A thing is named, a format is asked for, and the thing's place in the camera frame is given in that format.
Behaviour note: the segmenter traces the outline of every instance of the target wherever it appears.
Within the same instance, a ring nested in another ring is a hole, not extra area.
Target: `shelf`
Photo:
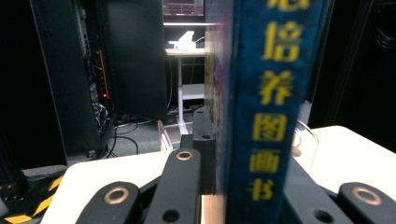
[[[183,85],[183,100],[204,99],[205,84]]]

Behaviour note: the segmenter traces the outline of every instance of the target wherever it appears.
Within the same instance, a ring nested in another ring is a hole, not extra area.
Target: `book spine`
[[[226,223],[278,223],[323,1],[234,1]]]

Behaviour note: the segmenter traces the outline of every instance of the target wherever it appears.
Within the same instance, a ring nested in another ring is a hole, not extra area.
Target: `white table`
[[[187,134],[187,129],[183,129],[183,100],[204,99],[205,84],[183,85],[182,82],[182,59],[205,57],[204,49],[178,50],[165,49],[166,54],[177,59],[177,107],[178,123],[180,124],[180,134]]]
[[[396,200],[396,154],[344,127],[313,132],[318,137],[317,150],[302,132],[303,155],[296,160],[317,184],[338,192],[343,183],[361,182]],[[94,193],[109,183],[125,181],[144,186],[162,174],[168,155],[169,151],[152,152],[73,165],[64,175],[42,223],[75,223]],[[220,223],[224,215],[222,196],[206,195],[202,199],[201,223]]]

